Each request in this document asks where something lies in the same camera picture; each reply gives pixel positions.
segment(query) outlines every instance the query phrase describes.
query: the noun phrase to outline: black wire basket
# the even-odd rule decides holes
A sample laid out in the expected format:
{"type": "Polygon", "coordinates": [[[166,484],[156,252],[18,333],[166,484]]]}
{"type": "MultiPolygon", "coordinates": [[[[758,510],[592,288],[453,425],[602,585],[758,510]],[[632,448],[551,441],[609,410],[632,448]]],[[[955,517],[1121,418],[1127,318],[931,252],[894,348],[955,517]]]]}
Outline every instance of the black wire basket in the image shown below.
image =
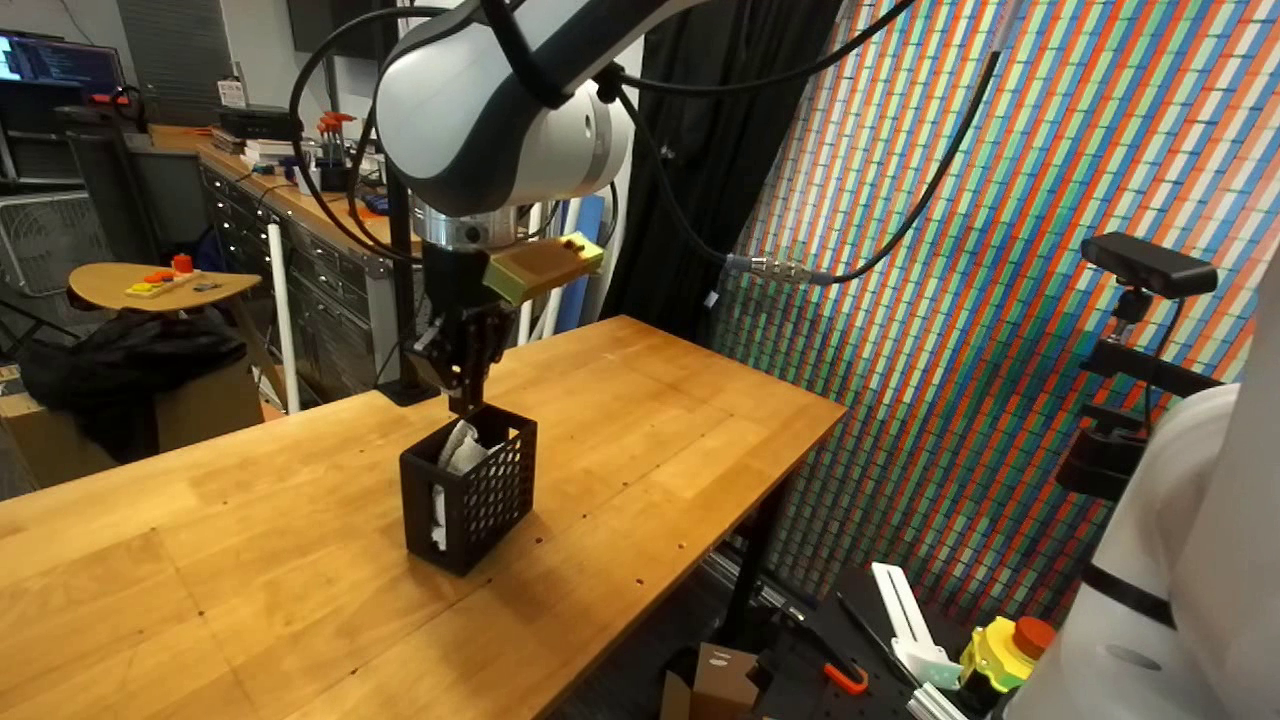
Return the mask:
{"type": "Polygon", "coordinates": [[[456,575],[482,565],[534,510],[535,425],[503,410],[473,418],[486,460],[440,470],[453,425],[402,451],[403,539],[456,575]]]}

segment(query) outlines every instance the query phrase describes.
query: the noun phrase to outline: wooden tabletop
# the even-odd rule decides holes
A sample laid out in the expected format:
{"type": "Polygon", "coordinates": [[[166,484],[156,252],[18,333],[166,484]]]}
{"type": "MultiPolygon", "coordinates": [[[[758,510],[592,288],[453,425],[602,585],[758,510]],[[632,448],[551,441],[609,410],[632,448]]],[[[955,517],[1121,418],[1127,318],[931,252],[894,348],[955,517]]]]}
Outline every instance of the wooden tabletop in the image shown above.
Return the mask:
{"type": "Polygon", "coordinates": [[[540,425],[535,510],[463,581],[402,537],[440,400],[0,503],[5,718],[535,718],[841,419],[635,322],[507,353],[488,392],[540,425]]]}
{"type": "Polygon", "coordinates": [[[156,295],[134,295],[130,288],[154,273],[166,273],[166,267],[162,266],[80,266],[71,267],[68,284],[85,303],[97,303],[108,312],[120,312],[120,310],[189,312],[189,310],[223,303],[261,284],[261,275],[252,273],[191,273],[174,288],[162,288],[156,295]]]}
{"type": "MultiPolygon", "coordinates": [[[[353,246],[340,228],[331,228],[331,222],[320,213],[320,204],[295,187],[293,179],[264,178],[252,172],[240,158],[214,149],[210,129],[176,129],[176,124],[154,124],[154,144],[156,151],[195,151],[206,168],[214,168],[218,178],[223,178],[227,183],[240,183],[250,195],[261,195],[264,204],[273,204],[278,213],[309,223],[309,234],[330,235],[331,246],[353,246]]],[[[349,222],[349,201],[345,193],[330,193],[324,204],[349,223],[358,228],[358,222],[349,222]]],[[[361,222],[367,223],[367,234],[375,240],[389,246],[389,222],[367,213],[363,204],[358,204],[361,222]]]]}

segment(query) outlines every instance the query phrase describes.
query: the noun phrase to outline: colorful patterned wall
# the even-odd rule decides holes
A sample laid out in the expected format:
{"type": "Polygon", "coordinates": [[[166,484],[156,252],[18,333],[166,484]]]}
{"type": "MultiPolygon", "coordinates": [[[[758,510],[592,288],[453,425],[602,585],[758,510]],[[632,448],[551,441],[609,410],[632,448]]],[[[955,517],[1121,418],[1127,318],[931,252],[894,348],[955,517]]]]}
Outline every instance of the colorful patterned wall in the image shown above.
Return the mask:
{"type": "MultiPolygon", "coordinates": [[[[835,35],[894,0],[849,6],[835,35]]],[[[771,569],[828,594],[895,562],[947,618],[1074,597],[1103,503],[1053,484],[1075,410],[1140,410],[1075,364],[1116,284],[1079,240],[1123,228],[1204,258],[1169,361],[1236,377],[1280,222],[1276,0],[921,0],[810,90],[739,247],[849,267],[912,210],[1004,48],[987,104],[907,246],[835,291],[725,281],[713,343],[849,405],[796,481],[771,569]]],[[[1127,340],[1151,348],[1151,303],[1127,340]]]]}

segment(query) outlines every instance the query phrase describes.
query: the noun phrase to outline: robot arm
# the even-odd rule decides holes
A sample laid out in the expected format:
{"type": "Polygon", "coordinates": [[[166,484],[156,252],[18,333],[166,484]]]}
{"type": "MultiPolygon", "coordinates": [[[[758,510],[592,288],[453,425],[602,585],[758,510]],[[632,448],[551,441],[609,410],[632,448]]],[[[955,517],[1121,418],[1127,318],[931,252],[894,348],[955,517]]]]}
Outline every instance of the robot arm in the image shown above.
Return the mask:
{"type": "Polygon", "coordinates": [[[700,0],[525,0],[514,29],[551,81],[560,107],[527,90],[463,0],[410,32],[375,90],[389,168],[417,195],[433,327],[411,343],[456,418],[486,410],[488,364],[501,361],[514,312],[486,288],[488,252],[518,246],[518,210],[583,195],[609,183],[627,151],[627,120],[583,90],[654,26],[700,0]]]}

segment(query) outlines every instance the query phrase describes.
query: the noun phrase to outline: cardboard box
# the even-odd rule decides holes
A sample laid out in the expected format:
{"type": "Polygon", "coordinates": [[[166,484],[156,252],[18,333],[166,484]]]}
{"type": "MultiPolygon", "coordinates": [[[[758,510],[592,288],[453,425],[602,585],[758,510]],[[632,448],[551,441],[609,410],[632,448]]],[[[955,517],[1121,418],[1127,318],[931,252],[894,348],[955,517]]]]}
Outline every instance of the cardboard box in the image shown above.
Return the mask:
{"type": "Polygon", "coordinates": [[[752,720],[760,700],[760,655],[700,643],[694,684],[679,672],[664,676],[660,720],[752,720]]]}
{"type": "MultiPolygon", "coordinates": [[[[162,451],[261,425],[250,364],[223,364],[156,400],[162,451]]],[[[0,498],[35,494],[118,460],[80,435],[78,418],[48,412],[27,392],[0,396],[0,498]]]]}

